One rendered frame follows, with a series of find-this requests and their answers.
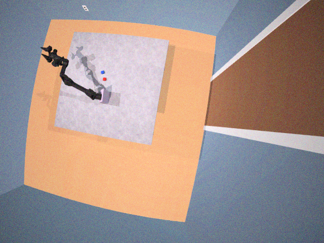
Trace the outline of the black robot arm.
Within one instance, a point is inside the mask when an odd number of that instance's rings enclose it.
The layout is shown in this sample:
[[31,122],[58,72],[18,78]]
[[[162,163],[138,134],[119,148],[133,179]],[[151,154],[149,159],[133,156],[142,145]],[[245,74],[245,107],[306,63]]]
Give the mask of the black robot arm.
[[[62,63],[63,62],[63,63]],[[70,79],[66,74],[65,74],[65,69],[69,64],[69,60],[65,59],[64,57],[56,56],[55,60],[52,62],[52,65],[55,67],[62,66],[61,71],[60,71],[60,77],[63,80],[65,85],[68,86],[73,86],[74,88],[84,92],[87,96],[89,96],[92,100],[98,99],[101,100],[102,94],[99,94],[97,92],[94,92],[92,89],[86,89],[75,82],[73,82],[72,79]]]

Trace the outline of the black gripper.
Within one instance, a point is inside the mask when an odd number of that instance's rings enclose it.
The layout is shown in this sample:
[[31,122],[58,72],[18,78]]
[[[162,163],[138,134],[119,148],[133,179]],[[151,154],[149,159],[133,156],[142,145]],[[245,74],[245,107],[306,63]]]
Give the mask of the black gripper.
[[43,57],[47,60],[47,62],[51,63],[53,60],[55,60],[57,54],[54,54],[54,53],[51,52],[52,51],[52,46],[48,46],[47,48],[41,47],[41,49],[43,49],[46,52],[49,52],[49,56],[42,54]]

